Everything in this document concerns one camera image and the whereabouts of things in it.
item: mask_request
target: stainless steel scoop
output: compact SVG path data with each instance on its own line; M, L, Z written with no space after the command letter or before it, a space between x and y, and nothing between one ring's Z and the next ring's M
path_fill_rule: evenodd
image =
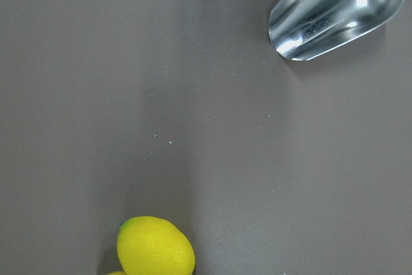
M281 0L269 37L283 57L308 61L378 28L405 0Z

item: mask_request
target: metal scoop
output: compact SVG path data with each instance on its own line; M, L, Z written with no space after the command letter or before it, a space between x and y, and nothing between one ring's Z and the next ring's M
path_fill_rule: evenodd
M378 28L405 0L281 0L269 37L283 57L308 61Z

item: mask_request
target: lemon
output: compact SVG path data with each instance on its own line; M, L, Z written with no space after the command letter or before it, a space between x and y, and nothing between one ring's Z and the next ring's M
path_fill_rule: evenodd
M194 252L171 222L150 216L125 221L117 237L117 255L127 275L191 275Z

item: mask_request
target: yellow lemon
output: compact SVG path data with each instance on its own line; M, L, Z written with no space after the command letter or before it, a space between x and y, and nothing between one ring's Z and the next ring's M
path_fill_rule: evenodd
M127 275L192 275L194 252L186 236L167 220L143 216L122 224L117 254Z

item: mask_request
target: gray surface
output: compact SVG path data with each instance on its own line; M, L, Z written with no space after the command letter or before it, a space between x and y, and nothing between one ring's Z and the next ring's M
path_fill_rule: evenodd
M115 270L143 214L196 275L411 274L412 0L299 63L276 1L1 0L0 274Z

